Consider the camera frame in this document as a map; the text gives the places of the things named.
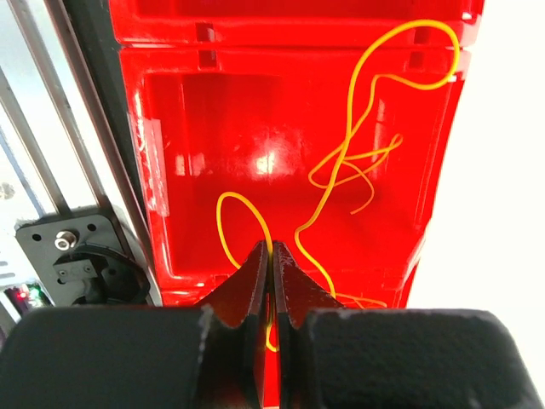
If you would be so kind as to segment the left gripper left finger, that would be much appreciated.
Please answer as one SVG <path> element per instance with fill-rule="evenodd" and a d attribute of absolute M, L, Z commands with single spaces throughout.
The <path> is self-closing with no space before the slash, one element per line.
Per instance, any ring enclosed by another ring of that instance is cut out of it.
<path fill-rule="evenodd" d="M 1 352 L 4 408 L 260 408 L 264 243 L 190 308 L 42 308 Z"/>

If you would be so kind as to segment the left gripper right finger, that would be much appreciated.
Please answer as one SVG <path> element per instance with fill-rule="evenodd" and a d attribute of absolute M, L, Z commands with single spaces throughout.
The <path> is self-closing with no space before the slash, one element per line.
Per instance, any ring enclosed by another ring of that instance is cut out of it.
<path fill-rule="evenodd" d="M 541 408 L 507 327 L 472 309 L 350 309 L 273 246 L 283 408 Z"/>

